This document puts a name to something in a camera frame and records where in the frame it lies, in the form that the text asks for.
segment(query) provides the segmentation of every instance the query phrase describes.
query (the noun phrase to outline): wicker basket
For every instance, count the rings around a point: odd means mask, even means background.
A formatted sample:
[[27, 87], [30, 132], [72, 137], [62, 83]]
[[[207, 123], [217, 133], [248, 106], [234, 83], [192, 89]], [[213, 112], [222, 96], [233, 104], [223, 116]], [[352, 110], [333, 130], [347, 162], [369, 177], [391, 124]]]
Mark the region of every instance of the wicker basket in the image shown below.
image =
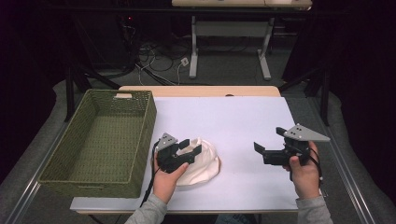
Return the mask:
[[139, 197], [156, 114], [151, 91], [87, 91], [38, 182], [74, 197]]

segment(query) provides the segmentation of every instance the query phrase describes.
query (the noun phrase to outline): white tabletop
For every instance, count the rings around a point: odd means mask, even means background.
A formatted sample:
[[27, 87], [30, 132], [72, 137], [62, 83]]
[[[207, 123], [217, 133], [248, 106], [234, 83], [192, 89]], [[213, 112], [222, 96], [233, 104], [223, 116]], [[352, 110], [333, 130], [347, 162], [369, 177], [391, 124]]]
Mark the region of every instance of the white tabletop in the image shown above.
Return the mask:
[[[169, 213], [231, 213], [295, 211], [297, 195], [289, 173], [263, 164], [253, 142], [267, 149], [283, 148], [276, 127], [294, 126], [282, 97], [154, 97], [157, 118], [151, 145], [170, 133], [179, 141], [202, 137], [212, 143], [222, 161], [210, 181], [177, 187]], [[150, 180], [146, 168], [138, 199], [74, 198], [70, 209], [85, 214], [132, 213], [140, 205]]]

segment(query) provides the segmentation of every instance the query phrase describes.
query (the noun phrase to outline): gray sleeve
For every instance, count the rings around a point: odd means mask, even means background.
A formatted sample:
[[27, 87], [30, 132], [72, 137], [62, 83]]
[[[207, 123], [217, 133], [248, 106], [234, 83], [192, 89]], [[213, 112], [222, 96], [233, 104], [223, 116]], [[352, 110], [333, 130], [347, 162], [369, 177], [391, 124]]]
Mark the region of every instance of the gray sleeve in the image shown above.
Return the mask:
[[154, 194], [148, 196], [148, 200], [143, 206], [136, 209], [125, 224], [160, 224], [167, 211], [166, 203], [161, 201]]
[[327, 208], [326, 202], [322, 196], [314, 199], [297, 199], [296, 202], [299, 209], [299, 224], [332, 224], [332, 218], [330, 217], [329, 209]]

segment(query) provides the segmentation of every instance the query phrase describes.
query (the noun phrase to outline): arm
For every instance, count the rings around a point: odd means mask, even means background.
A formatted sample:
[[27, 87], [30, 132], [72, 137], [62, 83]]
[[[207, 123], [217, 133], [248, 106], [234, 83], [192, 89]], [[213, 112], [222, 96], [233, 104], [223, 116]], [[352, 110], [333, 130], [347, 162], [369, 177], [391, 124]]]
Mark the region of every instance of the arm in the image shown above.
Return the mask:
[[188, 163], [182, 164], [172, 174], [162, 171], [157, 163], [157, 153], [154, 155], [154, 176], [153, 193], [142, 207], [134, 211], [125, 224], [151, 224], [161, 223], [167, 211], [167, 204], [172, 198], [176, 188], [177, 180], [186, 172]]
[[[318, 148], [313, 142], [309, 142], [309, 147], [318, 153]], [[318, 160], [314, 152], [311, 152], [311, 157]], [[290, 169], [293, 171], [292, 180], [299, 196], [296, 200], [299, 208], [298, 223], [331, 224], [329, 209], [319, 193], [318, 167], [312, 161], [301, 166], [298, 157], [294, 156], [290, 158]]]

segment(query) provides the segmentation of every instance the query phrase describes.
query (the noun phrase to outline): hand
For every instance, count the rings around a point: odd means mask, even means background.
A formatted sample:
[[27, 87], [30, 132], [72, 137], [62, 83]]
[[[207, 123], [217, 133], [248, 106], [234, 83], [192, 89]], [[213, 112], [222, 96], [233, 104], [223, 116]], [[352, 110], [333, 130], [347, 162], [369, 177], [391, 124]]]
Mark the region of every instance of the hand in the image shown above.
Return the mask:
[[[309, 141], [309, 147], [318, 153], [318, 148], [314, 142]], [[318, 160], [318, 156], [312, 151], [311, 157], [316, 161]], [[305, 166], [301, 166], [299, 158], [293, 156], [290, 158], [289, 168], [292, 170], [292, 180], [300, 199], [311, 199], [320, 196], [318, 167], [311, 160]]]
[[157, 162], [158, 153], [154, 154], [154, 170], [158, 172], [154, 176], [153, 193], [164, 203], [169, 203], [176, 188], [178, 179], [186, 172], [187, 162], [179, 166], [174, 172], [168, 174], [162, 171]]

